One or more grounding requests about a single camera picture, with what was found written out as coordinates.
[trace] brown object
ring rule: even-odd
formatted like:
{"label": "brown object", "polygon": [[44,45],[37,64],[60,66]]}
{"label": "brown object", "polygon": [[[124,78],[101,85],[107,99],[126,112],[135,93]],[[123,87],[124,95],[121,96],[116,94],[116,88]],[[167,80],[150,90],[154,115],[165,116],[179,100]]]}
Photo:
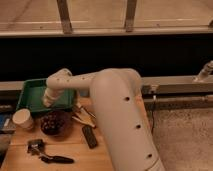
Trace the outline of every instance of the brown object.
{"label": "brown object", "polygon": [[92,127],[89,125],[85,125],[82,128],[82,132],[84,134],[84,137],[87,141],[87,144],[89,146],[89,148],[95,148],[98,145],[98,142],[95,138],[95,135],[93,133]]}

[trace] black panel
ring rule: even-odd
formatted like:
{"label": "black panel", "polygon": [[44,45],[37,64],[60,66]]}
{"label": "black panel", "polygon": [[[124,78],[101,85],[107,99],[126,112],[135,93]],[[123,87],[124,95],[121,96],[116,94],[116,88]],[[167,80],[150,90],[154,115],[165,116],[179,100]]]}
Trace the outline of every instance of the black panel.
{"label": "black panel", "polygon": [[0,80],[133,67],[142,76],[195,75],[213,58],[213,34],[2,38]]}

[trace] wooden board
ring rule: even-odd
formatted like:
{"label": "wooden board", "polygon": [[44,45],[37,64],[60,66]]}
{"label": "wooden board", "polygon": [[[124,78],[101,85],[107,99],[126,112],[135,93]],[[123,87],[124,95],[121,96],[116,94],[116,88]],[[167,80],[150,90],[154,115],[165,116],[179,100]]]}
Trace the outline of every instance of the wooden board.
{"label": "wooden board", "polygon": [[[89,111],[92,111],[91,101],[86,98],[80,98],[79,101]],[[138,105],[141,109],[142,117],[145,118],[146,111],[143,100],[137,97]],[[94,134],[98,141],[98,147],[89,149],[86,140],[83,137],[82,124],[73,121],[66,136],[49,137],[40,130],[39,120],[36,120],[35,129],[26,132],[17,128],[13,135],[10,147],[2,164],[1,171],[113,171],[113,166],[104,138],[98,128],[94,129]],[[27,141],[31,139],[42,138],[46,143],[46,153],[49,155],[61,155],[73,158],[74,164],[46,164],[38,159],[38,156],[31,156],[27,153]]]}

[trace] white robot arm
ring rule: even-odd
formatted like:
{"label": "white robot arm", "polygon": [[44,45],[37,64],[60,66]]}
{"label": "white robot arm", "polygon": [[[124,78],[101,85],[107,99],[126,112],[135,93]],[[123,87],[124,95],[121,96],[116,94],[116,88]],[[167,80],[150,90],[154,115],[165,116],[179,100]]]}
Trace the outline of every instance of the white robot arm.
{"label": "white robot arm", "polygon": [[62,69],[47,79],[47,107],[65,89],[89,90],[98,126],[116,171],[165,171],[135,96],[141,77],[133,69],[105,69],[72,76]]}

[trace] white cup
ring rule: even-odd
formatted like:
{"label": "white cup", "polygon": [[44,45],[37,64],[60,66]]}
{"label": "white cup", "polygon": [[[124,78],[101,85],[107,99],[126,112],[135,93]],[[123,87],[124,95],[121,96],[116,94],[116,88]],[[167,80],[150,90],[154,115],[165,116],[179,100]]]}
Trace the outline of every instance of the white cup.
{"label": "white cup", "polygon": [[13,122],[26,130],[30,130],[34,127],[34,121],[29,109],[20,109],[16,111],[13,115]]}

